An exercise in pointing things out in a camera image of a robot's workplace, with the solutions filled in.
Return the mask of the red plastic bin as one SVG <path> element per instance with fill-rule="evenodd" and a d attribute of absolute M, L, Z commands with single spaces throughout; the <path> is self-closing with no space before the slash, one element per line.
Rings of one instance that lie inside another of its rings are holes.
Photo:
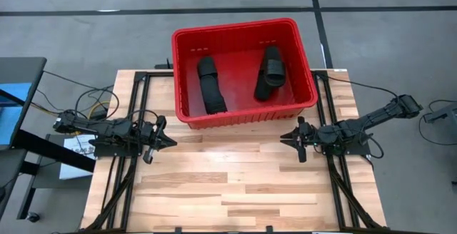
<path fill-rule="evenodd" d="M 192 129 L 293 118 L 317 102 L 317 91 L 296 22 L 290 18 L 179 29 L 172 39 L 175 112 Z M 278 49 L 285 83 L 268 100 L 254 91 L 266 49 Z M 198 64 L 214 63 L 227 110 L 208 114 Z"/>

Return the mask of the blue panel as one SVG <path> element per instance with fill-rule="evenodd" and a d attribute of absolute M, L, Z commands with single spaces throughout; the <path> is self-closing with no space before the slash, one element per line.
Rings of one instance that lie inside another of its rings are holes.
<path fill-rule="evenodd" d="M 0 83 L 0 146 L 9 145 L 19 121 L 23 106 L 1 92 L 8 93 L 25 102 L 31 83 Z"/>

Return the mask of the black metal frame under left arm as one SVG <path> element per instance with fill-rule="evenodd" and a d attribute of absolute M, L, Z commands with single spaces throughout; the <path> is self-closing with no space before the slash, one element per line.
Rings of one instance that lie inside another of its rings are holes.
<path fill-rule="evenodd" d="M 131 92 L 129 111 L 127 116 L 131 119 L 137 113 L 138 119 L 144 120 L 146 99 L 148 98 L 149 85 L 153 77 L 172 77 L 171 72 L 137 72 L 134 76 L 134 84 Z M 76 234 L 124 234 L 126 233 L 131 200 L 134 192 L 134 181 L 139 157 L 130 159 L 130 165 L 124 172 L 126 157 L 119 157 L 116 171 L 113 194 L 108 202 L 102 203 L 100 214 L 89 226 L 78 230 Z"/>

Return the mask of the black desk leg frame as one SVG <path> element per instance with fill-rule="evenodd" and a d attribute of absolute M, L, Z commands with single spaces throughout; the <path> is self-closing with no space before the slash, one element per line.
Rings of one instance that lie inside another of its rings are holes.
<path fill-rule="evenodd" d="M 52 143 L 47 139 L 40 138 L 32 133 L 27 131 L 19 130 L 16 134 L 16 137 L 13 142 L 14 148 L 24 149 L 25 151 L 35 153 L 39 156 L 54 159 L 56 163 L 64 163 L 65 160 L 70 159 L 71 156 L 74 156 L 72 151 L 68 151 L 63 146 Z M 22 163 L 19 168 L 19 173 L 25 173 L 30 176 L 36 176 L 39 172 L 40 165 L 36 163 Z M 30 185 L 27 190 L 25 200 L 23 201 L 18 215 L 18 220 L 25 220 L 26 215 L 29 212 L 33 196 L 36 189 L 32 188 L 33 181 L 30 182 Z"/>

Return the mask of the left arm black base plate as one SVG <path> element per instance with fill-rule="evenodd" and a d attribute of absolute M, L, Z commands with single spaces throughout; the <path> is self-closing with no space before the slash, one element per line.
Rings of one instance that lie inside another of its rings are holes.
<path fill-rule="evenodd" d="M 139 146 L 136 142 L 115 142 L 102 141 L 99 139 L 91 139 L 89 143 L 94 147 L 94 155 L 96 157 L 134 157 L 141 154 Z"/>

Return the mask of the black desk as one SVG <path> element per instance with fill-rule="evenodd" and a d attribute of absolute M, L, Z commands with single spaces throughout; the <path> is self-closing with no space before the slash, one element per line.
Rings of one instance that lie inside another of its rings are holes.
<path fill-rule="evenodd" d="M 29 94 L 25 102 L 18 98 L 1 92 L 5 97 L 10 98 L 23 106 L 19 121 L 14 129 L 14 134 L 9 145 L 0 146 L 0 151 L 10 149 L 15 135 L 24 122 L 26 113 L 31 105 L 32 98 L 44 73 L 47 59 L 44 57 L 0 57 L 0 83 L 31 83 Z"/>

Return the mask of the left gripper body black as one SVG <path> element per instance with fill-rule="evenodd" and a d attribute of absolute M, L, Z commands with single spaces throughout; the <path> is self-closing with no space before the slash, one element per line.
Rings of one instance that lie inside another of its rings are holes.
<path fill-rule="evenodd" d="M 152 124 L 146 122 L 144 127 L 141 130 L 141 138 L 144 143 L 146 143 L 149 148 L 143 155 L 143 161 L 147 164 L 151 164 L 153 160 L 153 152 L 156 151 L 156 146 L 160 144 L 158 139 L 158 131 L 164 130 L 166 126 L 166 119 L 164 116 L 159 116 L 155 122 Z"/>

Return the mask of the white printed paper sheet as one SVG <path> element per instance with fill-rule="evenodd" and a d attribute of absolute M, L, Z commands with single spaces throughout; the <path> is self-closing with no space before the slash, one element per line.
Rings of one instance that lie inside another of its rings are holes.
<path fill-rule="evenodd" d="M 96 138 L 93 134 L 81 134 L 69 136 L 63 141 L 63 147 L 72 151 L 74 156 L 65 160 L 60 166 L 59 179 L 69 180 L 91 176 L 93 173 L 93 162 L 96 160 L 95 145 L 91 142 Z"/>

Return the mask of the black rubber slide sandal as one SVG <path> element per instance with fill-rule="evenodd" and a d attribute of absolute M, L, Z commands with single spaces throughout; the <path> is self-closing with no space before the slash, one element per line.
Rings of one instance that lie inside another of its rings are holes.
<path fill-rule="evenodd" d="M 266 83 L 274 88 L 285 84 L 286 70 L 284 62 L 281 60 L 281 53 L 276 46 L 269 46 L 265 50 L 263 76 Z"/>
<path fill-rule="evenodd" d="M 198 63 L 197 72 L 206 113 L 211 115 L 227 112 L 214 60 L 210 56 L 203 57 Z"/>
<path fill-rule="evenodd" d="M 254 97 L 259 101 L 267 101 L 272 93 L 272 85 L 268 82 L 264 70 L 258 72 L 256 87 L 254 90 Z"/>

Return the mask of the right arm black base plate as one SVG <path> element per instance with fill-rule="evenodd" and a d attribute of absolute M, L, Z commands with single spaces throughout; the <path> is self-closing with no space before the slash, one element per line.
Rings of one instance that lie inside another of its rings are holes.
<path fill-rule="evenodd" d="M 324 145 L 323 152 L 328 155 L 342 156 L 342 155 L 359 155 L 367 156 L 371 153 L 369 145 L 361 145 L 359 143 L 350 143 L 343 145 Z"/>

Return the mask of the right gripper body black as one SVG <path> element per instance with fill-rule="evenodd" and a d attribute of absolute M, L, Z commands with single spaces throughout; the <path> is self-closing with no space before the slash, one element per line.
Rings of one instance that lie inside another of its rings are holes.
<path fill-rule="evenodd" d="M 296 138 L 298 160 L 300 163 L 307 161 L 306 146 L 317 144 L 317 128 L 305 121 L 303 116 L 298 117 L 298 135 Z"/>

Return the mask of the black metal frame under right arm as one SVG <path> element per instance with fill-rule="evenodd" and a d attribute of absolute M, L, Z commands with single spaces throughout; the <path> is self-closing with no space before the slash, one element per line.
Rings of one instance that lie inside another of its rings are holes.
<path fill-rule="evenodd" d="M 326 124 L 325 120 L 322 96 L 318 82 L 322 81 L 323 83 L 330 120 L 331 123 L 334 124 L 337 122 L 337 117 L 336 108 L 334 106 L 333 96 L 331 93 L 331 86 L 329 81 L 330 76 L 326 71 L 314 71 L 313 77 L 316 85 L 316 90 L 318 91 L 317 108 L 319 121 L 323 127 L 329 127 L 329 125 Z M 348 151 L 342 151 L 342 147 L 340 147 L 341 151 L 334 153 L 332 150 L 337 148 L 337 146 L 334 145 L 322 145 L 321 148 L 323 155 L 326 157 L 328 172 L 331 178 L 331 190 L 336 209 L 336 218 L 339 230 L 341 232 L 366 234 L 375 233 L 375 230 L 380 231 L 385 229 L 384 226 L 378 224 L 365 211 L 363 206 L 357 201 L 355 195 L 353 194 L 351 179 L 348 172 L 348 165 L 345 157 Z M 346 225 L 340 192 L 344 194 L 348 203 L 350 220 L 352 223 L 351 227 Z"/>

